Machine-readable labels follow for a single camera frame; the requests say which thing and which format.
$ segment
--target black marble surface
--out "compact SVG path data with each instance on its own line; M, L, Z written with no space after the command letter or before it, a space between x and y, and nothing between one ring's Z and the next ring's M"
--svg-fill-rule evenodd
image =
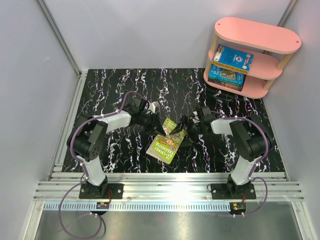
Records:
M202 68L179 69L90 69L77 110L82 114L101 115L121 106L126 92L136 91L148 100L160 103L161 122L167 117L179 122L196 106L228 116L245 117L256 114L273 136L271 125L261 99L250 99L208 86ZM217 135L210 143L202 141L195 147L180 148L171 164L146 154L153 136L140 126L117 129L106 135L107 147L101 153L103 169L108 173L223 173L230 172L238 159L232 137ZM82 172L69 152L63 172ZM284 165L275 145L256 172L284 172Z

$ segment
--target black bracket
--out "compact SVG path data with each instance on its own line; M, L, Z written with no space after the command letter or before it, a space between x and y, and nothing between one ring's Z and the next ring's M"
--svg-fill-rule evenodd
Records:
M124 194L124 184L121 183L102 183L94 186L89 182L81 184L80 199L109 199L108 192L111 191L111 199L122 199Z
M227 189L227 183L213 183L208 185L208 189L211 192L213 200L243 200L244 194L245 199L257 199L255 186L252 183L249 183L242 193L234 194L233 196L231 196Z

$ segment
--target white wall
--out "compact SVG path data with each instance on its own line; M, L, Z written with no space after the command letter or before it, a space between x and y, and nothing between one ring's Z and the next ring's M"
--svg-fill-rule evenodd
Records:
M320 237L320 2L301 1L286 28L302 46L264 98L289 177L299 181Z
M277 25L289 0L45 2L79 67L110 69L203 68L218 19Z
M0 232L21 239L77 80L34 0L0 7Z

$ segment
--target book cover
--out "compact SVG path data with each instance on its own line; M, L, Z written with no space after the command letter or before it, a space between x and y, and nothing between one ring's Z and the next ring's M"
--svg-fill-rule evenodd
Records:
M220 80L214 79L214 78L208 78L208 81L211 82L211 83L214 83L214 84L218 84L218 85L224 86L224 87L229 88L229 89L233 89L233 90L239 91L239 92L241 92L242 88L244 87L244 85L236 85L236 84L232 84L232 83L229 83L229 82L220 81Z
M174 121L167 118L162 125L167 136L157 135L146 151L146 154L170 164L187 134L183 129L177 134L169 135L176 126L177 124Z
M254 56L250 53L219 44L212 63L222 68L247 74L250 71L253 58Z
M211 79L220 80L225 83L243 86L246 76L247 75L243 73L221 68L212 64L208 77Z

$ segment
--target pink shelf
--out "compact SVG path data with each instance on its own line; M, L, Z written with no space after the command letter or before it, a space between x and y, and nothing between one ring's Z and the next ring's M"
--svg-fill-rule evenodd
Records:
M268 93L268 90L263 89L266 81L264 81L263 79L253 77L253 76L249 76L249 75L247 75L245 78L242 91L236 91L231 88L221 86L221 85L215 84L213 82L209 82L208 81L208 74L206 74L206 73L204 73L203 77L204 77L205 82L212 87L215 87L217 89L222 89L222 90L234 93L234 94L239 94L241 96L245 96L245 97L252 98L252 99L261 99Z
M250 67L250 71L247 74L248 76L252 76L258 79L264 79L264 80L273 80L280 76L282 73L282 70L277 70L277 66L279 64L279 61L274 58L273 56L266 55L260 52L244 49L241 47L236 46L230 46L226 45L228 47L238 49L240 51L249 53L253 55L252 64ZM213 59L214 52L209 51L209 59Z
M278 54L292 54L301 46L300 37L287 28L237 17L221 18L214 28L223 40Z

